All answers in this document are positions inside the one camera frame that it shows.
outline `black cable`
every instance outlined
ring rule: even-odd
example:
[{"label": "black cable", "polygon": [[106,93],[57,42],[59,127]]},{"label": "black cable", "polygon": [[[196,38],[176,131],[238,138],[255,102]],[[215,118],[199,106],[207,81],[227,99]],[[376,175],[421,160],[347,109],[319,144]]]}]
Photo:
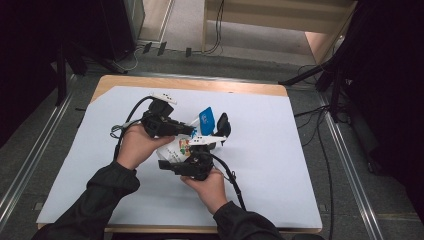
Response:
[{"label": "black cable", "polygon": [[224,14],[224,2],[225,2],[225,0],[221,1],[221,4],[220,4],[219,9],[218,9],[218,14],[216,16],[216,21],[215,21],[216,41],[215,41],[214,46],[211,49],[206,50],[204,52],[193,51],[193,53],[200,52],[202,54],[212,54],[218,48],[219,44],[221,43],[221,25],[222,25],[222,16]]},{"label": "black cable", "polygon": [[[138,101],[138,103],[133,107],[133,109],[131,110],[131,112],[130,112],[130,114],[128,115],[128,117],[127,117],[127,120],[125,121],[125,123],[128,123],[130,120],[131,120],[131,118],[132,118],[132,116],[134,115],[134,113],[135,113],[135,111],[137,111],[137,108],[144,102],[144,101],[146,101],[146,100],[148,100],[148,99],[155,99],[155,98],[153,98],[153,97],[151,97],[151,96],[148,96],[148,97],[144,97],[144,98],[142,98],[140,101]],[[120,148],[121,148],[121,143],[122,143],[122,139],[124,138],[124,135],[125,135],[125,132],[127,131],[127,129],[132,125],[132,124],[134,124],[135,122],[133,122],[133,123],[131,123],[130,125],[128,125],[128,126],[126,126],[126,127],[124,127],[124,128],[122,128],[121,129],[121,135],[119,136],[119,140],[118,140],[118,143],[116,144],[116,146],[115,146],[115,153],[113,154],[113,160],[114,161],[116,161],[116,159],[118,158],[118,154],[119,154],[119,150],[120,150]]]},{"label": "black cable", "polygon": [[315,114],[317,114],[317,112],[313,112],[313,113],[311,113],[311,116],[309,117],[308,121],[307,121],[306,123],[304,123],[304,124],[302,124],[302,125],[298,126],[298,127],[297,127],[297,129],[301,129],[301,128],[303,128],[304,126],[308,125],[308,124],[311,122],[312,117],[313,117]]},{"label": "black cable", "polygon": [[317,109],[314,109],[312,111],[307,111],[307,112],[296,114],[296,115],[302,116],[302,115],[305,115],[305,114],[308,114],[308,113],[310,113],[310,114],[313,115],[313,114],[316,114],[317,113],[317,110],[319,111],[319,115],[318,115],[318,119],[317,119],[317,126],[316,126],[316,128],[314,130],[314,133],[312,134],[311,139],[306,144],[303,144],[302,147],[308,145],[312,141],[312,139],[314,138],[315,133],[318,133],[318,139],[319,139],[321,150],[322,150],[322,152],[324,154],[324,159],[325,159],[325,163],[326,163],[326,166],[327,166],[327,174],[328,174],[328,182],[329,182],[329,190],[330,190],[330,233],[329,233],[329,238],[328,239],[329,240],[332,240],[332,238],[333,238],[333,228],[334,228],[333,179],[332,179],[332,175],[331,175],[330,162],[328,160],[327,152],[325,151],[325,148],[324,148],[324,144],[323,144],[323,141],[322,141],[322,138],[321,138],[321,132],[320,132],[320,128],[319,128],[320,125],[321,125],[321,123],[325,119],[325,115],[328,113],[328,108],[329,108],[329,106],[326,105],[326,106],[322,106],[322,107],[319,107]]},{"label": "black cable", "polygon": [[329,182],[329,186],[330,186],[329,187],[330,188],[330,233],[329,233],[329,236],[328,236],[328,240],[332,240],[333,239],[333,227],[334,227],[333,179],[332,179],[332,176],[331,176],[330,162],[328,160],[327,153],[325,151],[324,144],[323,144],[322,139],[321,139],[321,133],[320,133],[320,130],[319,130],[319,125],[320,125],[319,119],[321,118],[321,115],[322,115],[322,112],[318,116],[317,129],[318,129],[319,143],[321,145],[321,149],[322,149],[322,152],[323,152],[324,158],[325,158],[325,163],[327,165],[328,182]]},{"label": "black cable", "polygon": [[[300,70],[302,69],[302,68],[304,68],[304,67],[316,67],[316,65],[303,65],[303,66],[301,66],[301,67],[299,67],[298,69],[297,69],[297,76],[299,76],[300,75]],[[315,77],[315,75],[313,76],[314,77],[314,79],[315,79],[315,83],[318,81],[318,79]],[[311,82],[308,82],[308,81],[306,81],[306,79],[303,79],[302,80],[303,82],[305,82],[305,83],[307,83],[307,84],[310,84],[310,85],[314,85],[315,83],[311,83]]]},{"label": "black cable", "polygon": [[229,181],[230,183],[233,185],[234,187],[234,191],[236,192],[237,198],[239,200],[240,203],[240,207],[246,211],[246,206],[244,205],[244,201],[243,201],[243,196],[241,195],[241,190],[236,182],[236,178],[234,177],[234,172],[231,172],[230,168],[228,167],[228,165],[224,162],[224,160],[218,158],[217,156],[213,155],[212,153],[207,153],[207,152],[193,152],[193,154],[203,154],[203,155],[207,155],[210,156],[212,158],[214,158],[215,160],[217,160],[225,169],[225,172],[228,175]]},{"label": "black cable", "polygon": [[[323,121],[323,120],[320,120],[321,114],[322,114],[323,112],[326,112],[326,113],[327,113],[327,112],[328,112],[328,110],[327,110],[327,109],[323,109],[323,110],[321,110],[320,115],[318,115],[318,119],[317,119],[317,124],[318,124],[318,126],[319,126],[319,125],[321,125],[321,123],[322,123],[322,121]],[[311,138],[310,138],[310,139],[309,139],[306,143],[302,144],[302,147],[306,147],[306,146],[308,146],[308,145],[309,145],[309,143],[311,143],[311,142],[312,142],[312,140],[314,139],[315,134],[317,133],[317,131],[318,131],[318,128],[315,128],[314,132],[312,133]]]},{"label": "black cable", "polygon": [[296,117],[300,117],[300,116],[303,116],[303,115],[306,115],[306,114],[309,114],[309,113],[318,112],[318,111],[320,111],[320,110],[322,110],[324,108],[328,108],[328,107],[330,107],[330,105],[321,106],[321,107],[315,108],[314,110],[311,110],[311,111],[296,113],[294,115],[294,117],[296,118]]},{"label": "black cable", "polygon": [[[338,34],[337,34],[336,36],[340,36],[340,35],[341,35],[342,31],[344,30],[344,27],[345,27],[345,26],[346,26],[346,24],[349,22],[349,19],[353,17],[353,15],[356,13],[356,11],[358,11],[358,9],[359,9],[360,7],[358,7],[357,9],[355,9],[354,11],[352,11],[352,12],[350,13],[349,17],[347,18],[347,21],[346,21],[346,22],[344,22],[344,24],[343,24],[342,28],[340,29],[340,31],[338,32]],[[333,45],[333,53],[332,53],[332,55],[333,55],[333,56],[334,56],[334,50],[335,50],[335,45]],[[327,71],[324,67],[322,67],[322,65],[323,65],[323,64],[319,64],[319,65],[304,65],[304,66],[301,66],[301,67],[297,70],[297,75],[299,76],[299,71],[300,71],[300,69],[302,69],[302,68],[304,68],[304,67],[306,67],[306,66],[319,66],[323,72],[330,73],[330,74],[331,74],[331,73],[333,73],[333,72]],[[303,79],[302,81],[303,81],[303,82],[305,82],[305,83],[307,83],[307,84],[313,84],[313,83],[311,83],[311,82],[306,81],[305,79]]]}]

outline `person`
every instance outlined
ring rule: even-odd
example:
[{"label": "person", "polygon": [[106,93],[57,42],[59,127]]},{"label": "person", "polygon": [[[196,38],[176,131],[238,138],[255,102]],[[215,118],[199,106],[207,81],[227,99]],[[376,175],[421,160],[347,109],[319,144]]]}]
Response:
[{"label": "person", "polygon": [[[39,229],[32,239],[102,239],[119,201],[140,186],[135,169],[157,148],[173,140],[174,137],[150,138],[142,125],[131,126],[124,135],[117,160],[98,170],[78,200],[56,222]],[[227,200],[224,177],[219,170],[212,169],[204,181],[190,177],[181,180],[197,192],[213,215],[221,239],[283,239],[268,219]]]}]

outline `hand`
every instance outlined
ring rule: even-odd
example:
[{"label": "hand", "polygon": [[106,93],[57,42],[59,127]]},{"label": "hand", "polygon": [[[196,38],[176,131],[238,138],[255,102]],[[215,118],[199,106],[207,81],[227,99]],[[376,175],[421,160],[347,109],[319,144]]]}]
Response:
[{"label": "hand", "polygon": [[204,181],[197,181],[187,176],[182,176],[181,180],[197,192],[211,214],[215,214],[228,202],[225,195],[224,174],[218,169],[213,168]]},{"label": "hand", "polygon": [[151,138],[143,125],[134,124],[125,132],[117,162],[134,170],[146,161],[157,148],[174,141],[174,136]]}]

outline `gray floor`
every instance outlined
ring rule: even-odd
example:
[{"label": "gray floor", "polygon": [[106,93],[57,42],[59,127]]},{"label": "gray floor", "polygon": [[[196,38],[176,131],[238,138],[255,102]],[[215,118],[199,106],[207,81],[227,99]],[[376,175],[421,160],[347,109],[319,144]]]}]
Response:
[{"label": "gray floor", "polygon": [[[185,51],[189,47],[193,51],[201,50],[204,4],[204,1],[197,0],[174,1],[162,39],[167,42],[167,49]],[[208,50],[216,41],[215,21],[208,21],[206,29],[205,50]],[[227,22],[221,23],[221,44],[213,55],[296,65],[315,64],[304,32]]]},{"label": "gray floor", "polygon": [[[299,66],[277,64],[263,61],[243,60],[226,57],[208,57],[196,55],[186,58],[184,53],[167,51],[161,57],[156,50],[138,55],[138,67],[129,75],[146,73],[177,74],[190,76],[220,77],[228,80],[262,82],[276,84],[278,80],[289,79],[297,74]],[[135,64],[131,58],[123,64]],[[83,118],[83,112],[76,108],[86,108],[100,77],[108,74],[104,68],[89,63],[89,72],[85,76],[76,76],[73,85],[73,96],[67,110],[48,143],[35,171],[17,201],[0,239],[30,239],[36,232],[35,221],[39,211],[32,210],[37,202],[43,202],[48,196],[53,181],[72,145]],[[313,86],[299,83],[288,88],[294,113],[312,110],[319,107],[320,95]],[[8,143],[0,149],[2,168],[0,173],[0,193],[5,194],[17,175],[22,163],[30,152],[38,135],[54,110],[55,92],[39,106],[39,108],[22,124]],[[308,116],[296,119],[298,125],[306,122]],[[306,142],[316,126],[316,118],[304,128],[299,129],[301,141]],[[362,185],[377,216],[378,225],[384,239],[423,239],[424,228],[414,213],[405,195],[404,188],[388,176],[375,176],[367,170],[364,154],[359,148],[355,134],[347,124],[339,124],[344,141],[354,161]],[[333,239],[373,239],[365,227],[361,212],[351,190],[351,185],[341,163],[328,124],[324,121],[320,127],[322,142],[327,152],[332,183],[334,188],[334,233]],[[330,194],[327,167],[320,147],[318,136],[304,147],[304,154],[311,176],[317,204],[320,206],[324,228],[320,235],[328,239],[330,227]],[[285,235],[290,239],[292,234]]]}]

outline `black sleeve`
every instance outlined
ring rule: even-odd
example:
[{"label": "black sleeve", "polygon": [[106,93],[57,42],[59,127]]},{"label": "black sleeve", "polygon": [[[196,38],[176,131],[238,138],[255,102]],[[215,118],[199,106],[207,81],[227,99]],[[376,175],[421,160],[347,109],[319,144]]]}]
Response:
[{"label": "black sleeve", "polygon": [[80,198],[55,223],[41,228],[32,239],[101,239],[119,201],[139,188],[135,174],[135,170],[128,170],[116,162],[101,168],[88,181]]},{"label": "black sleeve", "polygon": [[229,202],[213,216],[222,240],[283,239],[277,228],[265,217],[246,212]]}]

